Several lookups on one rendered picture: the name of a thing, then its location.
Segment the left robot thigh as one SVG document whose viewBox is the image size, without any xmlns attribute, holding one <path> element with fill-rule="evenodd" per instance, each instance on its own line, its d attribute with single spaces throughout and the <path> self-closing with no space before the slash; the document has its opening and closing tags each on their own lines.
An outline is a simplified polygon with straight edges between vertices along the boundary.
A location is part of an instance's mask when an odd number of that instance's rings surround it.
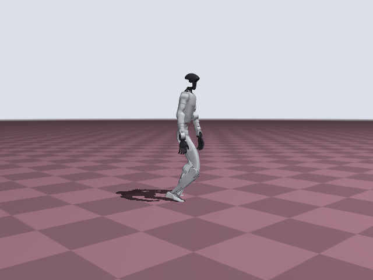
<svg viewBox="0 0 373 280">
<path fill-rule="evenodd" d="M 188 135 L 189 136 L 189 135 Z M 190 138 L 190 137 L 189 137 Z M 185 164 L 184 166 L 183 166 L 183 171 L 185 172 L 185 173 L 187 173 L 188 171 L 189 171 L 189 169 L 193 166 L 193 164 L 191 163 L 191 161 L 189 160 L 189 158 L 187 157 L 187 154 L 185 153 L 185 156 L 186 156 L 186 158 L 187 158 L 187 160 L 188 160 L 188 163 L 187 164 Z"/>
</svg>

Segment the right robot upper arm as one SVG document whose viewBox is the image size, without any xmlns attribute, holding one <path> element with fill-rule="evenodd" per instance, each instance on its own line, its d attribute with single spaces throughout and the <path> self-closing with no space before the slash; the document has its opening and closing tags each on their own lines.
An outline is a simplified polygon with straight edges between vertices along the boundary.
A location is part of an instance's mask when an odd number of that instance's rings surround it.
<svg viewBox="0 0 373 280">
<path fill-rule="evenodd" d="M 182 113 L 183 110 L 185 109 L 185 106 L 186 106 L 188 100 L 189 100 L 189 94 L 182 93 L 180 95 L 180 102 L 179 102 L 179 106 L 178 106 L 178 110 L 177 110 L 177 114 L 176 114 L 177 119 L 178 119 L 179 113 Z"/>
</svg>

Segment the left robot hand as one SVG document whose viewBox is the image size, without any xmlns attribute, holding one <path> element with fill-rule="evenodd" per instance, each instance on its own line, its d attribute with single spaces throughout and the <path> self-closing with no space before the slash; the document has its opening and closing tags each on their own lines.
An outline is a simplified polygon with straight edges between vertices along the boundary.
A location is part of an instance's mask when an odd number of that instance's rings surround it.
<svg viewBox="0 0 373 280">
<path fill-rule="evenodd" d="M 204 146 L 204 141 L 203 141 L 203 138 L 202 138 L 202 132 L 199 131 L 199 136 L 196 136 L 198 138 L 198 150 L 201 150 L 203 149 L 203 146 Z"/>
</svg>

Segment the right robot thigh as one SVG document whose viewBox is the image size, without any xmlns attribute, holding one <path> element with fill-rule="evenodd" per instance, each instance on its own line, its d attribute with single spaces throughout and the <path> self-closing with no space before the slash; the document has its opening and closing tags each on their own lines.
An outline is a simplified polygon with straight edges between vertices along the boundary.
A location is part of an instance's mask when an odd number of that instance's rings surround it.
<svg viewBox="0 0 373 280">
<path fill-rule="evenodd" d="M 197 170 L 197 174 L 196 176 L 199 175 L 199 171 L 200 171 L 200 160 L 199 160 L 199 155 L 198 155 L 198 151 L 195 147 L 195 145 L 193 144 L 193 142 L 191 141 L 191 139 L 189 138 L 189 136 L 185 136 L 186 137 L 186 142 L 189 146 L 189 150 L 188 148 L 186 147 L 187 149 L 187 157 L 189 158 L 189 160 L 191 161 L 191 163 L 193 164 L 193 166 L 191 168 L 195 168 Z M 181 141 L 178 139 L 178 143 L 180 143 Z M 195 176 L 195 177 L 196 177 Z"/>
</svg>

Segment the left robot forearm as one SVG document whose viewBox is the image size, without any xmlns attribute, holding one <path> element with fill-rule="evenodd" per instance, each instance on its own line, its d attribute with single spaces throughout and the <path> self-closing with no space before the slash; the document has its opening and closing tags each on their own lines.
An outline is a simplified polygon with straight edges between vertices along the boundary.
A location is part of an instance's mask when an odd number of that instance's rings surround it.
<svg viewBox="0 0 373 280">
<path fill-rule="evenodd" d="M 193 120 L 193 125 L 195 128 L 196 135 L 199 136 L 199 131 L 201 131 L 200 125 L 199 125 L 199 118 Z"/>
</svg>

